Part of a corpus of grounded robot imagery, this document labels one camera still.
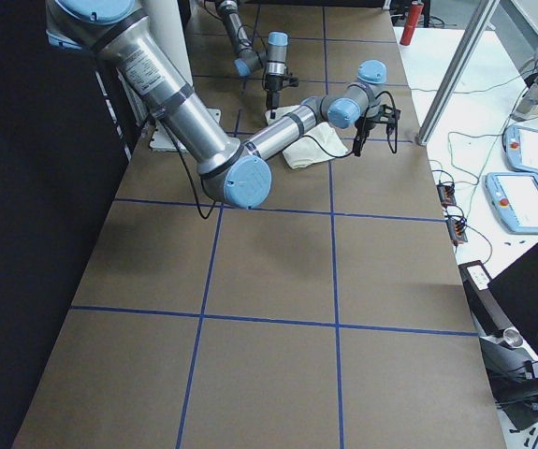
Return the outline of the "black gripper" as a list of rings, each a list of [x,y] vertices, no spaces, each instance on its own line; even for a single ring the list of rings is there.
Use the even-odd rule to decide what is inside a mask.
[[[365,141],[368,139],[372,129],[377,124],[377,115],[365,115],[359,117],[355,122],[356,135],[353,140],[352,154],[360,157],[363,151]]]
[[[286,75],[267,73],[263,78],[263,88],[267,94],[267,111],[269,117],[276,117],[276,109],[280,104],[280,91],[284,88]]]

